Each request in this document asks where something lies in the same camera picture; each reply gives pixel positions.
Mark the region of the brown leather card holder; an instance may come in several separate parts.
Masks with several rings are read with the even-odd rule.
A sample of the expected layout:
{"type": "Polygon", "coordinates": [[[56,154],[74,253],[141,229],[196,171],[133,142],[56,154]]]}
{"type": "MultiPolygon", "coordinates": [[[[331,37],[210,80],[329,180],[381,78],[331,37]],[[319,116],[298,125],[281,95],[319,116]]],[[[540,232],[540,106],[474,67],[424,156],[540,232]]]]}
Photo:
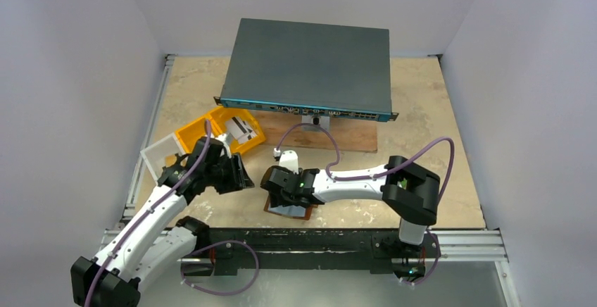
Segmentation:
{"type": "Polygon", "coordinates": [[[273,207],[271,205],[272,201],[271,198],[268,197],[265,203],[264,211],[266,213],[271,213],[274,215],[279,215],[285,218],[291,218],[296,220],[310,220],[311,214],[314,208],[317,208],[318,205],[312,205],[308,208],[304,208],[302,206],[276,206],[273,207]]]}

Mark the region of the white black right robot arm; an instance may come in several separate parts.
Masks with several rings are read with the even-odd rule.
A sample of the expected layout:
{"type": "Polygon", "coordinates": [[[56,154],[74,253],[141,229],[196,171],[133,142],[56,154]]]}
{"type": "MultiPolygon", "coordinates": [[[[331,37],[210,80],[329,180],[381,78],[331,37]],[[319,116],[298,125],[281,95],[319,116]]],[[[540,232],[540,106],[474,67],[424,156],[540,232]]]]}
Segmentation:
{"type": "Polygon", "coordinates": [[[440,202],[440,177],[402,156],[390,156],[374,168],[328,175],[316,168],[299,170],[274,165],[265,171],[260,187],[270,207],[309,208],[341,200],[382,201],[399,217],[398,240],[419,246],[435,225],[440,202]]]}

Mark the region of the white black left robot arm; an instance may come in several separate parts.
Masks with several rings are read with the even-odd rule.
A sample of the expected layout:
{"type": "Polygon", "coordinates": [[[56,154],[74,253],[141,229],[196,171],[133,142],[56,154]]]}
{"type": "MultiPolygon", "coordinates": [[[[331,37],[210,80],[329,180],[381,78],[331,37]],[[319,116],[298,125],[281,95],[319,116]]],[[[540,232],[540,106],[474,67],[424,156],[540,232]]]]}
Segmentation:
{"type": "Polygon", "coordinates": [[[219,194],[252,188],[239,153],[226,134],[200,138],[191,153],[177,154],[163,168],[141,210],[92,258],[79,257],[70,269],[78,306],[137,306],[142,292],[176,260],[190,255],[215,258],[210,228],[190,216],[163,230],[196,196],[212,187],[219,194]]]}

